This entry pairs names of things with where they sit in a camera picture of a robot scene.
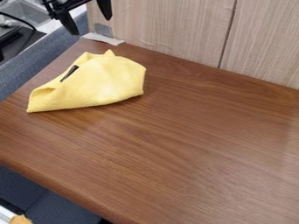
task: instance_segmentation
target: microfiber cloth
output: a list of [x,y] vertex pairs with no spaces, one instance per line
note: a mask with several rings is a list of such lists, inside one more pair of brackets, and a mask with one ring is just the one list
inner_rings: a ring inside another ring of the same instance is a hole
[[106,105],[142,95],[145,71],[111,50],[85,52],[63,74],[31,92],[27,112]]
[[11,219],[10,224],[32,224],[32,222],[26,219],[24,215],[17,215]]

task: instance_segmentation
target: table surface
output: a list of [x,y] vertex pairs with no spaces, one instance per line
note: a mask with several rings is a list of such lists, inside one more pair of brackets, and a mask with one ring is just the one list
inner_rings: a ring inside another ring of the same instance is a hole
[[[147,67],[144,95],[27,114],[83,52]],[[299,91],[82,39],[0,106],[0,162],[114,223],[299,223]]]

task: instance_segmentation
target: cabinet door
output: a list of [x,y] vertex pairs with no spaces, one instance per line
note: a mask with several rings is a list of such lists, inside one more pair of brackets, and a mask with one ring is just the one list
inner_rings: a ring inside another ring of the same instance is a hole
[[220,67],[299,88],[299,1],[238,0]]
[[217,67],[235,0],[114,0],[106,22],[96,2],[88,7],[89,27],[112,27],[127,43]]

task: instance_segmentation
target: gray fabric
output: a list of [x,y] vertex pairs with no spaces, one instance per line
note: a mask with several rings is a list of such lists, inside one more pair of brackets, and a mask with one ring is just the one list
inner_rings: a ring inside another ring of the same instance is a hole
[[0,165],[0,198],[26,210],[47,190]]
[[98,224],[97,215],[52,192],[47,192],[26,212],[34,224]]
[[[80,35],[87,33],[87,14],[76,17]],[[47,35],[35,45],[0,66],[0,102],[23,86],[30,78],[79,40],[64,27]]]

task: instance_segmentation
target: white paper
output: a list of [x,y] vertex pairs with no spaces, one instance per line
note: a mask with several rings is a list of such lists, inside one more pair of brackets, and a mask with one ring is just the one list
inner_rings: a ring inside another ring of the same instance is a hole
[[103,36],[103,35],[100,35],[97,33],[93,33],[93,32],[89,32],[88,34],[82,36],[82,38],[105,42],[112,46],[118,46],[119,44],[124,42],[123,40],[119,40],[117,38],[109,38],[109,37],[106,37],[106,36]]

